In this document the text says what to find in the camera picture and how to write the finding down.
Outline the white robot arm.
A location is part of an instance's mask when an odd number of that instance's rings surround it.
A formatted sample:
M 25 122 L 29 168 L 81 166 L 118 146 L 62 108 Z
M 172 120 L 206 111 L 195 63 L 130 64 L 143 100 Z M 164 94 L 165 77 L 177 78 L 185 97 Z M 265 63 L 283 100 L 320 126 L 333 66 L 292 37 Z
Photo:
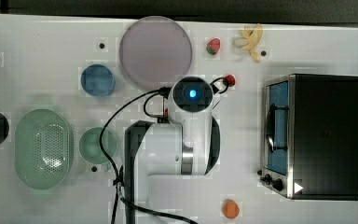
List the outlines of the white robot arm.
M 207 175 L 220 153 L 220 129 L 212 115 L 217 88 L 200 77 L 184 77 L 164 97 L 165 121 L 138 120 L 125 132 L 124 193 L 126 224 L 196 221 L 151 209 L 147 180 L 152 175 Z

